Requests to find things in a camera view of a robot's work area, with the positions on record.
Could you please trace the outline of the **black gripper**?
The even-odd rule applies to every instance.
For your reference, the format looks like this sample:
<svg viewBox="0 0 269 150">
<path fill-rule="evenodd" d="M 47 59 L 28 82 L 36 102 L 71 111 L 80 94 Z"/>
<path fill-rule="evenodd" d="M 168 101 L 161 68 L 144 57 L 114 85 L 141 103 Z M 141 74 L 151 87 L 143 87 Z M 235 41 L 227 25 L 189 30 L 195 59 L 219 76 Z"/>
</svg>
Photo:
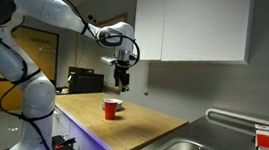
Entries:
<svg viewBox="0 0 269 150">
<path fill-rule="evenodd" d="M 115 72 L 113 74 L 114 79 L 116 81 L 115 86 L 122 85 L 122 92 L 129 91 L 129 62 L 119 60 L 115 65 Z"/>
</svg>

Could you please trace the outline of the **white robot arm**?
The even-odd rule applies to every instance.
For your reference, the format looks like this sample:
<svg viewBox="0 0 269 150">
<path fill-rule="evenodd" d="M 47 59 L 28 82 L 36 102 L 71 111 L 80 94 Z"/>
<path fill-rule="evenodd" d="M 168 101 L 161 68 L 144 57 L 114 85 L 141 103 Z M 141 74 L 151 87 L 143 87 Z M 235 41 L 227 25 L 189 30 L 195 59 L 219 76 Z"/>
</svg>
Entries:
<svg viewBox="0 0 269 150">
<path fill-rule="evenodd" d="M 120 69 L 130 64 L 133 27 L 123 22 L 101 28 L 87 24 L 63 0 L 0 0 L 0 73 L 23 92 L 22 136 L 9 150 L 52 150 L 56 88 L 11 35 L 25 17 L 74 30 L 102 47 L 114 47 L 112 61 Z"/>
</svg>

